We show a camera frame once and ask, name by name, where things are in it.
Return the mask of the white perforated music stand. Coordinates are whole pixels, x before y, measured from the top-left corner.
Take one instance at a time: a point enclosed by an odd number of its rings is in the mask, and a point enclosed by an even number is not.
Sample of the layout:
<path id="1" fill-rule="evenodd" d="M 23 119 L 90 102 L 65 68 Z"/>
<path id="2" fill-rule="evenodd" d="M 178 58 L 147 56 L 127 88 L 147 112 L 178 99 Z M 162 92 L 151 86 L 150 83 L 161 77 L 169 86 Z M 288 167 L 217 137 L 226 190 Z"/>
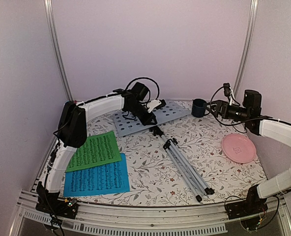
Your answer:
<path id="1" fill-rule="evenodd" d="M 173 100 L 165 100 L 162 103 L 164 106 L 159 106 L 153 109 L 157 123 L 150 122 L 149 125 L 143 125 L 141 120 L 126 112 L 115 112 L 113 119 L 118 131 L 119 137 L 132 135 L 144 130 L 149 130 L 155 137 L 160 137 L 164 142 L 162 148 L 167 153 L 175 167 L 180 171 L 181 177 L 193 191 L 194 197 L 200 203 L 203 197 L 213 195 L 214 190 L 207 184 L 203 177 L 197 170 L 190 164 L 185 155 L 178 148 L 177 139 L 172 137 L 168 138 L 165 132 L 159 127 L 169 121 L 173 121 L 189 115 L 189 110 L 181 107 Z"/>

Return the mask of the green sheet music page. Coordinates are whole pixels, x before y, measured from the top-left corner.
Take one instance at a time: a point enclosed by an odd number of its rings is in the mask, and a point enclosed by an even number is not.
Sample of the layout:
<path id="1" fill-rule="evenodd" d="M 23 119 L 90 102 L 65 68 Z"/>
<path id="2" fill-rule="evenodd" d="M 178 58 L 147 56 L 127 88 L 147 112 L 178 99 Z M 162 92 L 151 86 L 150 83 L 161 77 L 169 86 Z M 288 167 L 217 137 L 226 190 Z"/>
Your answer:
<path id="1" fill-rule="evenodd" d="M 90 136 L 72 156 L 66 172 L 79 171 L 121 161 L 114 131 Z"/>

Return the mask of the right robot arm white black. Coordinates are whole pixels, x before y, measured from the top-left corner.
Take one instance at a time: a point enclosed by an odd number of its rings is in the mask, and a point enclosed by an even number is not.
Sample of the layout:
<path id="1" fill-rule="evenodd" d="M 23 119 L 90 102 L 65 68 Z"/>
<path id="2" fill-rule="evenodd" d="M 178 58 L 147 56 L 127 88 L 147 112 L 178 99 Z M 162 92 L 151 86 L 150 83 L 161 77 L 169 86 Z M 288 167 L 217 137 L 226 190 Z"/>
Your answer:
<path id="1" fill-rule="evenodd" d="M 255 90 L 244 91 L 242 105 L 236 102 L 230 87 L 222 86 L 224 96 L 229 101 L 210 100 L 204 108 L 218 119 L 236 121 L 236 125 L 245 124 L 252 134 L 271 138 L 291 148 L 291 124 L 279 119 L 274 119 L 261 114 L 262 95 Z M 253 214 L 267 198 L 279 193 L 286 194 L 291 191 L 291 167 L 277 176 L 249 188 L 242 210 L 246 214 Z"/>

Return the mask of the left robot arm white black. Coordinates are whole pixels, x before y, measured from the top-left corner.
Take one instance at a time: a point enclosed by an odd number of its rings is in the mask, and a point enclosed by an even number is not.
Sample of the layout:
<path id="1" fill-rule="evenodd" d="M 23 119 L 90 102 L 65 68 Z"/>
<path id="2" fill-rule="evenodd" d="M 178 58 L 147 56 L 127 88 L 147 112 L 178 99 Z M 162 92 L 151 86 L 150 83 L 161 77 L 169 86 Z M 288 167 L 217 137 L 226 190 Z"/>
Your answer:
<path id="1" fill-rule="evenodd" d="M 66 102 L 58 129 L 54 132 L 58 140 L 50 155 L 47 172 L 36 188 L 37 194 L 44 197 L 42 205 L 50 213 L 60 211 L 61 202 L 55 197 L 59 196 L 60 182 L 72 156 L 87 139 L 88 121 L 109 112 L 123 110 L 137 117 L 142 125 L 156 125 L 153 110 L 161 104 L 158 98 L 143 102 L 141 95 L 131 89 L 116 89 L 113 93 L 86 102 Z"/>

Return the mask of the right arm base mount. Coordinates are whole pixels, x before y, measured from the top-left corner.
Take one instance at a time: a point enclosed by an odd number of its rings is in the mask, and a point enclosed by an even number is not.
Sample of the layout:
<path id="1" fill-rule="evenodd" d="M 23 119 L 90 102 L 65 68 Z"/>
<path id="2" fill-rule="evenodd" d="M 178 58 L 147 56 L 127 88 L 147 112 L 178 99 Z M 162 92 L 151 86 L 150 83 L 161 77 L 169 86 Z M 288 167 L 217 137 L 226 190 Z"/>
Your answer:
<path id="1" fill-rule="evenodd" d="M 256 185 L 249 188 L 245 200 L 229 204 L 224 203 L 224 208 L 229 219 L 251 216 L 268 210 L 266 198 L 261 199 L 259 197 Z"/>

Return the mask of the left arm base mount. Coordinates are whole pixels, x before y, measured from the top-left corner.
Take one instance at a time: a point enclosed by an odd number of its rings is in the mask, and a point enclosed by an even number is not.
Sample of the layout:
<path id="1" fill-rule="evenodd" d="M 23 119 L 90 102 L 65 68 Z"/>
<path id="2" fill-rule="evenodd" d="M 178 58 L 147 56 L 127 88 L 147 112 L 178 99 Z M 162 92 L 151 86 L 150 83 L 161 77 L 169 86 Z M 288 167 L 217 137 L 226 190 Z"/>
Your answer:
<path id="1" fill-rule="evenodd" d="M 38 194 L 38 202 L 35 207 L 37 211 L 69 219 L 76 218 L 79 205 L 75 199 L 60 199 L 59 192 L 49 193 L 41 181 L 37 185 L 36 192 Z"/>

